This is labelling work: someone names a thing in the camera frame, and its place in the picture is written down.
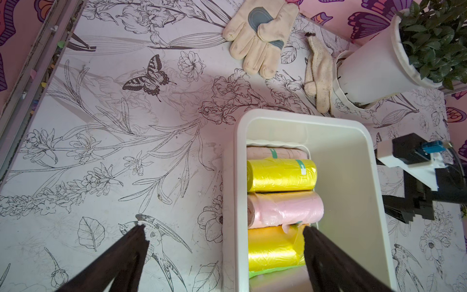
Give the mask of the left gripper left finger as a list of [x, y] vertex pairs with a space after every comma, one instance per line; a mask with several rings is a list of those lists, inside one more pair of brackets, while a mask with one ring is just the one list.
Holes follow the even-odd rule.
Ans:
[[145, 226], [137, 225], [69, 282], [60, 292], [136, 292], [149, 241]]

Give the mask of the green bag roll bottom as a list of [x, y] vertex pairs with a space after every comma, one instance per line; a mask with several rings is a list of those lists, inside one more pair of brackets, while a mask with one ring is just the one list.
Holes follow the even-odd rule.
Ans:
[[295, 266], [267, 268], [267, 269], [264, 269], [264, 270], [261, 270], [261, 271], [250, 271], [249, 272], [249, 278], [251, 279], [251, 278], [256, 277], [256, 276], [260, 276], [260, 275], [264, 275], [264, 274], [270, 274], [270, 273], [279, 272], [279, 271], [286, 271], [286, 270], [290, 270], [290, 269], [293, 269], [293, 268], [299, 268], [299, 267], [302, 267], [302, 266], [305, 266], [305, 264], [302, 263], [302, 264], [295, 265]]

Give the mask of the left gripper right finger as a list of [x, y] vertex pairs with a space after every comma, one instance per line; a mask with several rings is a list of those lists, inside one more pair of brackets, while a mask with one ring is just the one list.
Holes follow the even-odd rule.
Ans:
[[389, 292], [391, 290], [314, 226], [305, 227], [303, 236], [304, 259], [315, 292]]

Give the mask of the pink bag roll bottom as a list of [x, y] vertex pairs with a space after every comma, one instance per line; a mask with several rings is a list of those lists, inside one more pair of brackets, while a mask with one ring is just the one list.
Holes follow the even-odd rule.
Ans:
[[313, 288], [308, 280], [292, 277], [257, 276], [249, 282], [251, 292], [312, 292]]

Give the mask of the pink bag roll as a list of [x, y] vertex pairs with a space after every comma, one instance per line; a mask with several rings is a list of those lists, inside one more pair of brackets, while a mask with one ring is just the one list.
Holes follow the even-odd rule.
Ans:
[[313, 288], [308, 280], [292, 277], [257, 276], [249, 282], [251, 292], [312, 292]]
[[274, 159], [308, 159], [308, 155], [296, 148], [281, 147], [248, 147], [246, 149], [247, 160], [258, 160], [266, 158]]
[[248, 228], [309, 225], [324, 215], [321, 197], [314, 191], [253, 193], [248, 195]]

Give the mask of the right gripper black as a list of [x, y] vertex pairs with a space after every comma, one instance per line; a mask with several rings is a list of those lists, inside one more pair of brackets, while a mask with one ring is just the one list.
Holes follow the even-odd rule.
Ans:
[[404, 173], [404, 197], [383, 195], [387, 215], [409, 224], [418, 215], [435, 219], [435, 203], [467, 203], [467, 164], [454, 163], [435, 171], [438, 190], [432, 191], [409, 173]]

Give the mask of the yellow bag roll small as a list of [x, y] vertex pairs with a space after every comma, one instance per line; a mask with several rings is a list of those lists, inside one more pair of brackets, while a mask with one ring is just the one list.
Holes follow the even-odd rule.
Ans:
[[247, 191], [312, 191], [317, 183], [317, 167], [310, 159], [253, 159], [247, 161]]

